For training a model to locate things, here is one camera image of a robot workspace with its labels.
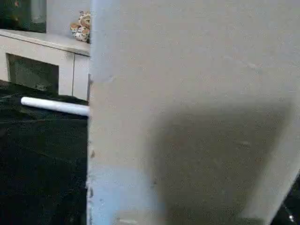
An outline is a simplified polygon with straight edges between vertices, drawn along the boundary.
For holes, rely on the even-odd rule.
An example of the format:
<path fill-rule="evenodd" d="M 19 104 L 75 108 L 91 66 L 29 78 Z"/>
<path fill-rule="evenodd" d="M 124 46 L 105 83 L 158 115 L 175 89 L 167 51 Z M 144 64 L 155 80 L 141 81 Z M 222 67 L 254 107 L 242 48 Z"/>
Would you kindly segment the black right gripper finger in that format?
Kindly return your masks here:
<path fill-rule="evenodd" d="M 271 225 L 300 225 L 300 174 L 282 201 Z"/>

